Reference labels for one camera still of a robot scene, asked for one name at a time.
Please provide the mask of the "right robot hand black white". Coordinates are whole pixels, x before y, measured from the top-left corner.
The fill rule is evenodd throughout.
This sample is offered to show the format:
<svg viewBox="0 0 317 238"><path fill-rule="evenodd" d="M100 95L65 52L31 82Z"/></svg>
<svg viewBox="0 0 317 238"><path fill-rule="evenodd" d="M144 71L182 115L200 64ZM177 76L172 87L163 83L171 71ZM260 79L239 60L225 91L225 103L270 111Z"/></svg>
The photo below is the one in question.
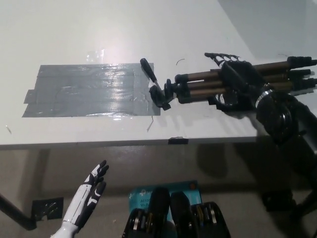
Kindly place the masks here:
<svg viewBox="0 0 317 238"><path fill-rule="evenodd" d="M235 55L205 53L219 67L219 77L226 92L211 97L210 102L223 112L250 111L257 99L269 90L266 81L255 67Z"/></svg>

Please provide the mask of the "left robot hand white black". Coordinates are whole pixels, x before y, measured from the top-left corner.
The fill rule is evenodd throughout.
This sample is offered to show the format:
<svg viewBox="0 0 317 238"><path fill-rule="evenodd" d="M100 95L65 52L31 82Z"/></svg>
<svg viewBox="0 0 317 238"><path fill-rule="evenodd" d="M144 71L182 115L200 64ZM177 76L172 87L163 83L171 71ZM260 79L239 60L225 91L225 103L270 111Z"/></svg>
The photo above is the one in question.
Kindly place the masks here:
<svg viewBox="0 0 317 238"><path fill-rule="evenodd" d="M106 188L104 175L109 169L106 160L98 164L77 189L65 216L64 222L71 223L81 230L94 211L102 193Z"/></svg>

